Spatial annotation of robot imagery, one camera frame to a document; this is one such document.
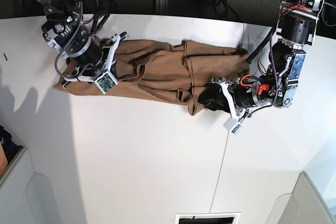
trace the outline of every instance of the white table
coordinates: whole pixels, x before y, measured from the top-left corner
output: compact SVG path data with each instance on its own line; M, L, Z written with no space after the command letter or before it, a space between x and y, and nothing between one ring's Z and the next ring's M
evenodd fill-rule
M224 112L192 117L173 104L55 90L55 52L41 36L44 20L0 20L0 54L8 57L0 55L0 116L30 149L35 172L51 180L64 223L171 224L175 214L209 212L242 212L239 224L266 223L277 198L292 192L299 173L335 136L333 40L318 37L307 47L289 109L257 113L226 146ZM256 47L268 28L112 15L99 36L122 31L174 45L190 39Z

